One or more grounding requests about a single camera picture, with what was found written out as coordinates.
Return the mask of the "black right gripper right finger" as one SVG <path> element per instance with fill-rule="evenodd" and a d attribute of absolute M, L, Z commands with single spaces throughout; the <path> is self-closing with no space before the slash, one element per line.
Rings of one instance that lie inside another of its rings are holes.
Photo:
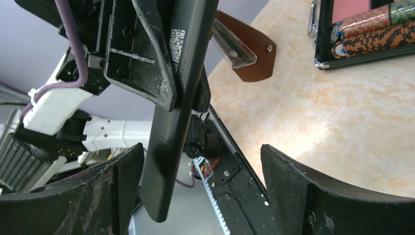
<path fill-rule="evenodd" d="M 414 234 L 413 198 L 348 184 L 268 144 L 260 155 L 277 234 Z"/>

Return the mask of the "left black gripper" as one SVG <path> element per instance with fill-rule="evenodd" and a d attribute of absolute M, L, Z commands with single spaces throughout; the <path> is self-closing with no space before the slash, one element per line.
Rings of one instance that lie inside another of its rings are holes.
<path fill-rule="evenodd" d="M 78 37 L 89 52 L 106 50 L 104 76 L 111 84 L 168 112 L 173 110 L 177 90 L 166 45 L 166 20 L 159 12 L 164 1 L 17 0 L 15 3 L 58 28 L 59 34 L 72 42 Z"/>

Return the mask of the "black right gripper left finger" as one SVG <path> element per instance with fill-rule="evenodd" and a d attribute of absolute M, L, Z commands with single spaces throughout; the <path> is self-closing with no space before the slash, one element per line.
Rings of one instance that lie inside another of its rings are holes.
<path fill-rule="evenodd" d="M 3 235 L 126 235 L 144 162 L 141 143 L 94 167 L 0 198 Z"/>

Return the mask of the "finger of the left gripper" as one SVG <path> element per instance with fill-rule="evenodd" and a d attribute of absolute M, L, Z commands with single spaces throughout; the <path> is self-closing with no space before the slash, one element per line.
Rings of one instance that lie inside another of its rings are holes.
<path fill-rule="evenodd" d="M 205 67 L 201 72 L 199 84 L 193 100 L 192 109 L 198 113 L 204 113 L 208 110 L 211 99 L 211 91 L 208 83 L 208 77 Z"/>

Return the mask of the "black remote control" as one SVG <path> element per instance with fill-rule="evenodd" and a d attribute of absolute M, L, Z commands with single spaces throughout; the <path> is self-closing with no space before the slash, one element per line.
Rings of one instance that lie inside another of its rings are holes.
<path fill-rule="evenodd" d="M 171 112 L 155 108 L 139 192 L 155 222 L 168 215 L 217 7 L 216 0 L 177 0 L 172 10 L 167 48 L 177 100 Z"/>

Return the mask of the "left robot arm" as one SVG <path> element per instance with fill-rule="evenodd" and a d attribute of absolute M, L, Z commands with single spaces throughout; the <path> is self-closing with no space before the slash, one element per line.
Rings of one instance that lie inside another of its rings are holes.
<path fill-rule="evenodd" d="M 137 201 L 166 220 L 216 0 L 19 0 L 69 41 L 55 73 L 14 110 L 0 140 L 3 235 L 125 235 Z M 153 121 L 79 109 L 115 85 L 155 104 Z"/>

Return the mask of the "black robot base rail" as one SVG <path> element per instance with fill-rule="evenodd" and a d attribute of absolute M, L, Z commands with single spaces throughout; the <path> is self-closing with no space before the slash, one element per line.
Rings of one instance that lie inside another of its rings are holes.
<path fill-rule="evenodd" d="M 224 234 L 277 234 L 265 186 L 212 107 L 192 112 L 184 152 Z"/>

